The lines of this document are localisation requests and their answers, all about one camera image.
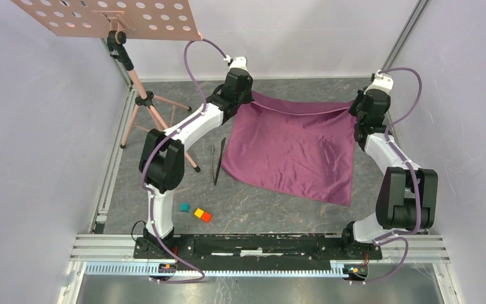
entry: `cable clip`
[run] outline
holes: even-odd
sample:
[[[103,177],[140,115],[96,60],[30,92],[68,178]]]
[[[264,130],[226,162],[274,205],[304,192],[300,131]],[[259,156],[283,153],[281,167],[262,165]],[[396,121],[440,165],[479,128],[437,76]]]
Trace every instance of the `cable clip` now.
[[[225,57],[225,59],[223,59],[224,62],[228,63],[228,66],[230,66],[230,64],[232,63],[232,57],[230,57],[230,55],[227,55]]]

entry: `maroon fabric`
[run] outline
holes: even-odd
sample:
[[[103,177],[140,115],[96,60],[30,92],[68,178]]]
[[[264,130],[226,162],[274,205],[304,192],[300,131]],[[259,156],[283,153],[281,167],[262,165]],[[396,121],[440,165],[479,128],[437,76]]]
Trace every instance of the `maroon fabric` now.
[[[235,116],[222,167],[272,191],[349,206],[351,103],[294,103],[253,93]]]

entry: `light purple wall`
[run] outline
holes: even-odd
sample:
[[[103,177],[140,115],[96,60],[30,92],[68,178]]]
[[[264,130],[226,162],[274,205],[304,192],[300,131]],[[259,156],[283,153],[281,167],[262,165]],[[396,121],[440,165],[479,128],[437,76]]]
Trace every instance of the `light purple wall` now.
[[[434,227],[466,303],[486,303],[486,1],[432,1],[395,66],[423,77],[420,106],[397,131],[409,156],[439,174]],[[412,75],[394,76],[397,118],[418,88]]]
[[[0,303],[54,303],[85,232],[125,85],[97,39],[0,0]]]
[[[155,1],[143,1],[154,8]],[[197,28],[230,56],[245,54],[254,78],[367,76],[382,67],[416,0],[190,0]],[[131,40],[142,79],[188,80],[185,42]],[[215,49],[195,43],[199,79],[224,79]]]

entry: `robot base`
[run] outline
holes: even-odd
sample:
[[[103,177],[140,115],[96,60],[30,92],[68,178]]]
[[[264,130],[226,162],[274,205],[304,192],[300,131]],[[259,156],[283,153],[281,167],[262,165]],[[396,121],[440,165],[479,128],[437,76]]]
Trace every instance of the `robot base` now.
[[[164,240],[178,256],[202,270],[330,270],[331,260],[383,258],[371,244],[348,247],[338,234],[169,234]],[[134,258],[167,254],[154,236],[137,238]],[[182,263],[178,270],[190,270]]]

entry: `black clamp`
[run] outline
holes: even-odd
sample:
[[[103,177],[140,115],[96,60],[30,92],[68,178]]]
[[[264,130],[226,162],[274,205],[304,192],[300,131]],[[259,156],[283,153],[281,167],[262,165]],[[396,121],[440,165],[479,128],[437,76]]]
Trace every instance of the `black clamp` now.
[[[140,156],[139,171],[141,173],[154,148],[164,138],[166,138],[166,134],[162,131],[152,129],[148,132]],[[146,183],[153,185],[163,194],[166,190],[173,190],[180,184],[184,178],[184,169],[184,144],[179,140],[169,139],[154,155],[146,172]]]
[[[359,90],[357,98],[349,108],[349,114],[357,118],[355,141],[364,151],[366,138],[373,133],[384,133],[385,114],[390,108],[390,96],[378,89]]]
[[[424,168],[416,171],[416,178],[418,184],[414,185],[409,170],[399,167],[387,168],[375,205],[377,222],[384,229],[414,229],[416,224],[414,187],[418,187],[420,194],[420,229],[429,229],[433,226],[439,178],[434,170]]]
[[[127,36],[124,32],[116,32],[115,30],[112,30],[107,36],[107,48],[109,49],[109,52],[116,52],[116,54],[112,54],[111,57],[118,60],[124,66],[126,71],[129,72],[135,67],[124,47],[126,41]]]
[[[349,259],[362,260],[365,258],[365,253],[367,253],[372,260],[381,260],[383,256],[380,248],[377,248],[372,243],[360,243],[355,241],[353,234],[354,224],[355,222],[350,222],[342,231],[342,242],[340,246],[342,253]]]
[[[251,103],[253,79],[249,72],[242,68],[231,68],[225,83],[219,85],[206,102],[219,107],[223,112],[223,124],[232,118],[241,104]]]
[[[154,93],[152,91],[146,91],[146,98],[142,98],[140,95],[135,98],[135,104],[137,106],[149,107],[153,105]]]

